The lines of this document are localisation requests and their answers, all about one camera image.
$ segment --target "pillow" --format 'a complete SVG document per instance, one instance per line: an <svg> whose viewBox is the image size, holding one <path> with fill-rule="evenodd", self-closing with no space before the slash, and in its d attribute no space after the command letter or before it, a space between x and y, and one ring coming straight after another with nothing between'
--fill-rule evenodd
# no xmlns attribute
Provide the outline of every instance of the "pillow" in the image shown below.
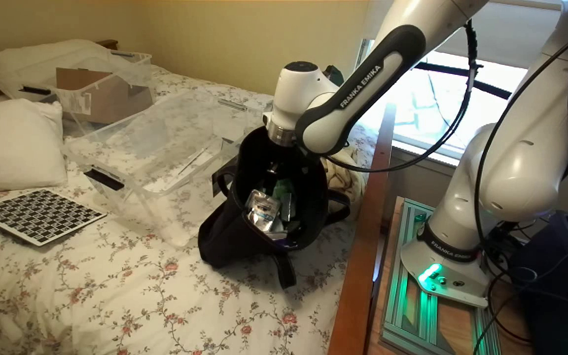
<svg viewBox="0 0 568 355"><path fill-rule="evenodd" d="M87 40L4 50L0 52L0 91L10 99L37 99L22 89L53 89L57 68L106 70L108 62L110 50Z"/></svg>
<svg viewBox="0 0 568 355"><path fill-rule="evenodd" d="M0 190L65 182L61 115L59 103L0 103Z"/></svg>

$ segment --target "black backpack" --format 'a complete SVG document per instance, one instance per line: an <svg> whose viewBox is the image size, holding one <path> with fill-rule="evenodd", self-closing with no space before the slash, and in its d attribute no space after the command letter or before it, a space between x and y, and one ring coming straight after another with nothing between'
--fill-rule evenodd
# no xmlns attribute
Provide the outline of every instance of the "black backpack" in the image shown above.
<svg viewBox="0 0 568 355"><path fill-rule="evenodd" d="M296 196L298 227L282 241L272 241L256 229L246 219L248 208L244 206L252 190L272 190L276 178L292 182ZM221 269L237 259L268 255L276 263L282 289L296 285L288 253L308 247L325 225L349 216L349 198L327 190L319 158L308 156L298 148L272 145L266 129L250 133L241 145L241 154L213 174L213 190L215 194L223 192L227 202L199 227L201 259L213 269ZM327 214L327 202L341 208Z"/></svg>

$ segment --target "white mattress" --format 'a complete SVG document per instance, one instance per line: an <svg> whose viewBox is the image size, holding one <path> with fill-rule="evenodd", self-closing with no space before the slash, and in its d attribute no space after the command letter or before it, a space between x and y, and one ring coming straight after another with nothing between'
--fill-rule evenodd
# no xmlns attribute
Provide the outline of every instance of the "white mattress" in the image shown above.
<svg viewBox="0 0 568 355"><path fill-rule="evenodd" d="M162 70L156 89L193 95L195 105L213 95L250 111L270 101ZM355 160L369 162L373 139L355 133L351 145ZM55 192L108 210L73 162L67 186ZM177 218L172 239L132 231L116 216L45 249L0 233L0 354L325 354L353 221L294 253L298 285L282 290L270 259L221 273L199 259L199 221L221 202L211 200L207 182L193 184L172 202L191 212Z"/></svg>

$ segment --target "bed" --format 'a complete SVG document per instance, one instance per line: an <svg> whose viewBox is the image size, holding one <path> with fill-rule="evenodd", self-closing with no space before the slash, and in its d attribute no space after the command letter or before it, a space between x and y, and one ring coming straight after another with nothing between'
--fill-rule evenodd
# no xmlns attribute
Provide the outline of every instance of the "bed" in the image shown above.
<svg viewBox="0 0 568 355"><path fill-rule="evenodd" d="M154 89L158 99L193 105L241 103L244 117L256 115L239 123L243 133L258 127L270 105L270 95L162 68L154 68ZM383 123L381 135L390 137L388 127ZM347 158L385 166L388 143L377 147L377 133L355 127ZM53 192L106 208L73 160L65 170L67 184ZM353 198L355 214L292 253L298 285L288 290L268 259L223 271L201 261L199 221L223 202L211 198L209 184L193 184L187 200L173 202L191 212L175 225L175 239L128 229L112 214L43 249L0 231L0 354L361 354L388 180L351 176L337 188Z"/></svg>

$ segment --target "black and white checkerboard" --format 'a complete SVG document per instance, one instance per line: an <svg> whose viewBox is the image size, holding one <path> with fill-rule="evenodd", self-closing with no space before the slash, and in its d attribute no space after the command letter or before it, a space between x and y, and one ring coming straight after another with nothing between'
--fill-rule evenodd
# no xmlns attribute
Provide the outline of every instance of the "black and white checkerboard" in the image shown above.
<svg viewBox="0 0 568 355"><path fill-rule="evenodd" d="M31 192L0 202L0 229L35 247L57 241L102 218L104 214L51 192Z"/></svg>

